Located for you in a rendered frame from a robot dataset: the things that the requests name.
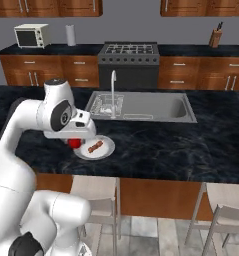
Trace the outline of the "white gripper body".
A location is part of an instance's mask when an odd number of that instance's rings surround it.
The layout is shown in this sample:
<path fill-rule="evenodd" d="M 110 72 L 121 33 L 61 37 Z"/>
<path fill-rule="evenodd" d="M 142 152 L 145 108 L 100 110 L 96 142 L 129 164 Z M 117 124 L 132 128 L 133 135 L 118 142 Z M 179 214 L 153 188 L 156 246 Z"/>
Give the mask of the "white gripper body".
<path fill-rule="evenodd" d="M 89 139 L 96 135 L 94 123 L 88 123 L 85 127 L 77 127 L 70 123 L 58 132 L 44 131 L 44 136 L 50 139 Z"/>

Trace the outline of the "white plate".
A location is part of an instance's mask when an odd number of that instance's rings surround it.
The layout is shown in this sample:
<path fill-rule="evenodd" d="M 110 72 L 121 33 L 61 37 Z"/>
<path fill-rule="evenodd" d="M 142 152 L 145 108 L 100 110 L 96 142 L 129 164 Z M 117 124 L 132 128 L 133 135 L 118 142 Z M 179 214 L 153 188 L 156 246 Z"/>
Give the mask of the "white plate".
<path fill-rule="evenodd" d="M 102 142 L 102 145 L 89 152 L 89 148 Z M 110 156 L 115 150 L 115 143 L 112 139 L 104 135 L 96 135 L 94 138 L 86 139 L 80 148 L 74 149 L 74 153 L 84 160 L 100 160 Z"/>

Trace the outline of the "wooden counter front panel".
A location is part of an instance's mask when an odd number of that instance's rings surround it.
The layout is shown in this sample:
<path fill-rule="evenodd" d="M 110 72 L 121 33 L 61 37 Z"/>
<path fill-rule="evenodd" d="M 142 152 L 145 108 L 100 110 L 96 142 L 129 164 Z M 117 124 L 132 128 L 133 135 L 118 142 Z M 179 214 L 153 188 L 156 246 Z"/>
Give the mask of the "wooden counter front panel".
<path fill-rule="evenodd" d="M 72 175 L 37 174 L 38 190 L 69 193 Z M 119 178 L 121 213 L 128 216 L 190 220 L 201 186 L 200 182 Z M 197 220 L 211 221 L 212 211 L 204 194 Z"/>

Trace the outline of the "brown bacon strip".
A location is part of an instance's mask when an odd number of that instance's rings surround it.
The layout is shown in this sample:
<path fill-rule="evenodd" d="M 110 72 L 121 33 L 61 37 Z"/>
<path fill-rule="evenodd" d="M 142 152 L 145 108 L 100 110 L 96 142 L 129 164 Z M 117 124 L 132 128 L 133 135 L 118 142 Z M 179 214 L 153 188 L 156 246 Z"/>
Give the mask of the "brown bacon strip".
<path fill-rule="evenodd" d="M 95 151 L 96 149 L 101 147 L 102 145 L 103 145 L 103 141 L 99 140 L 96 144 L 94 144 L 93 146 L 88 148 L 88 152 L 92 153 L 93 151 Z"/>

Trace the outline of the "silver tap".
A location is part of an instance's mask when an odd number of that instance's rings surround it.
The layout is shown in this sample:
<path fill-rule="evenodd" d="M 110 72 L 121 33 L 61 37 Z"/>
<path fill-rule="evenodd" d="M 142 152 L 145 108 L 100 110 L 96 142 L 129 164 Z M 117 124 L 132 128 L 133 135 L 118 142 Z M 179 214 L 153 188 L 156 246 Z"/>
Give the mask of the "silver tap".
<path fill-rule="evenodd" d="M 116 71 L 113 70 L 111 74 L 111 99 L 112 99 L 112 105 L 111 105 L 111 119 L 116 118 L 116 113 L 115 113 L 115 97 L 114 97 L 114 84 L 116 82 Z"/>

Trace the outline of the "pale wooden stool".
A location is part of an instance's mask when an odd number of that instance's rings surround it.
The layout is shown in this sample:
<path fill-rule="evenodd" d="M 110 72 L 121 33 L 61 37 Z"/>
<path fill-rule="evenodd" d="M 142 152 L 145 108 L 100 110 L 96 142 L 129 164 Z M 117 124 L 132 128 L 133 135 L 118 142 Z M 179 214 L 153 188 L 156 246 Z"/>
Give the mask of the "pale wooden stool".
<path fill-rule="evenodd" d="M 75 175 L 70 193 L 90 202 L 92 212 L 88 223 L 112 227 L 113 256 L 117 256 L 117 240 L 121 239 L 120 179 Z"/>
<path fill-rule="evenodd" d="M 210 224 L 200 224 L 196 221 L 204 193 L 207 193 L 213 214 Z M 189 243 L 193 230 L 208 231 L 201 256 L 208 256 L 210 245 L 214 246 L 216 256 L 223 256 L 222 249 L 227 245 L 230 236 L 239 234 L 239 184 L 203 182 L 195 203 L 185 244 Z"/>

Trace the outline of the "wooden base cupboards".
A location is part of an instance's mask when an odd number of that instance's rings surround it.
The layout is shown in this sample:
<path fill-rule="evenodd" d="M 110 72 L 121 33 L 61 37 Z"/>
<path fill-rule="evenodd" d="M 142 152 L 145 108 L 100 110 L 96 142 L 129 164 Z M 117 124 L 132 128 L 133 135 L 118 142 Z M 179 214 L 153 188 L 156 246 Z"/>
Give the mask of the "wooden base cupboards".
<path fill-rule="evenodd" d="M 99 87 L 96 56 L 0 55 L 9 86 L 42 87 L 53 78 L 66 79 L 72 87 Z"/>
<path fill-rule="evenodd" d="M 239 91 L 239 57 L 161 57 L 158 88 Z"/>

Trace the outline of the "grey steel sink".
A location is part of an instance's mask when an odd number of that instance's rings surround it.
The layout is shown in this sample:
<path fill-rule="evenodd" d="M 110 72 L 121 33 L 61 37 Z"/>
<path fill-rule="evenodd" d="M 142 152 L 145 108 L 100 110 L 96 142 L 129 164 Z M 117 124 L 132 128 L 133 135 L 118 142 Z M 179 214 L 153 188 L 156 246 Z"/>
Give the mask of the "grey steel sink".
<path fill-rule="evenodd" d="M 185 93 L 115 92 L 115 120 L 196 123 Z M 111 119 L 111 92 L 94 91 L 85 110 L 94 120 Z"/>

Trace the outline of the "dark grey stove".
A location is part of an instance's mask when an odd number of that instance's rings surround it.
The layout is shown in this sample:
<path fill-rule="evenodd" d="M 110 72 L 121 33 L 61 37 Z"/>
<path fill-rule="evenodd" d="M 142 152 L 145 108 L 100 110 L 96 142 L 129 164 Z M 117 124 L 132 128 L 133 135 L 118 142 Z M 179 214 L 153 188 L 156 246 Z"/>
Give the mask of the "dark grey stove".
<path fill-rule="evenodd" d="M 99 88 L 111 89 L 116 72 L 116 89 L 156 89 L 159 77 L 156 42 L 107 41 L 98 53 Z"/>

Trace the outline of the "white paper towel roll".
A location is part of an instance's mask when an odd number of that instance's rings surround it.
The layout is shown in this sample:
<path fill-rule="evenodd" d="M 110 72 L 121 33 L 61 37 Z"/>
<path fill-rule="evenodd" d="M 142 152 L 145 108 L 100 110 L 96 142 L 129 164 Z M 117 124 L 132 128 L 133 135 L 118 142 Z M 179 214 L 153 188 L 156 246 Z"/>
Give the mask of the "white paper towel roll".
<path fill-rule="evenodd" d="M 66 36 L 67 36 L 67 44 L 69 46 L 76 45 L 76 37 L 75 37 L 75 28 L 73 25 L 66 25 Z"/>

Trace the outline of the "white toaster oven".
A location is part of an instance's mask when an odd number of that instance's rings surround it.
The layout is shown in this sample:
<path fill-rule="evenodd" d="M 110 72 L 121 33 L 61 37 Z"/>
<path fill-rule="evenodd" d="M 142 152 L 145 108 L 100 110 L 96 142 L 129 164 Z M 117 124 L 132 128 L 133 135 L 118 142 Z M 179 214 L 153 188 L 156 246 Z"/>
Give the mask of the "white toaster oven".
<path fill-rule="evenodd" d="M 51 44 L 48 24 L 22 24 L 14 28 L 20 48 L 45 48 Z"/>

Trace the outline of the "wooden knife block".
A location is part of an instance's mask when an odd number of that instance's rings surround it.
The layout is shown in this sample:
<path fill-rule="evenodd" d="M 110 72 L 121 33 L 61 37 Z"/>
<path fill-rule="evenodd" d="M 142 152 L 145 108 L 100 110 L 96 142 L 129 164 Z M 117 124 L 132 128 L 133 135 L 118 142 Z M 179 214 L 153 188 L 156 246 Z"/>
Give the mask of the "wooden knife block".
<path fill-rule="evenodd" d="M 220 22 L 218 24 L 218 27 L 212 31 L 210 41 L 209 41 L 209 46 L 212 48 L 217 48 L 219 45 L 219 41 L 222 36 L 222 25 L 223 23 Z"/>

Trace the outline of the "wooden wall cupboards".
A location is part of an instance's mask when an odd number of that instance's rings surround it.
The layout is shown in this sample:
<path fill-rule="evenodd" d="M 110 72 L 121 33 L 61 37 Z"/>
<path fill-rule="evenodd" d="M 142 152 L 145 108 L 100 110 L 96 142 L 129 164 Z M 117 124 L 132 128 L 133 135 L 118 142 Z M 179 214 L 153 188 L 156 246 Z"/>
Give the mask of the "wooden wall cupboards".
<path fill-rule="evenodd" d="M 161 0 L 164 17 L 239 17 L 239 0 Z"/>
<path fill-rule="evenodd" d="M 5 17 L 100 17 L 103 0 L 0 0 Z"/>

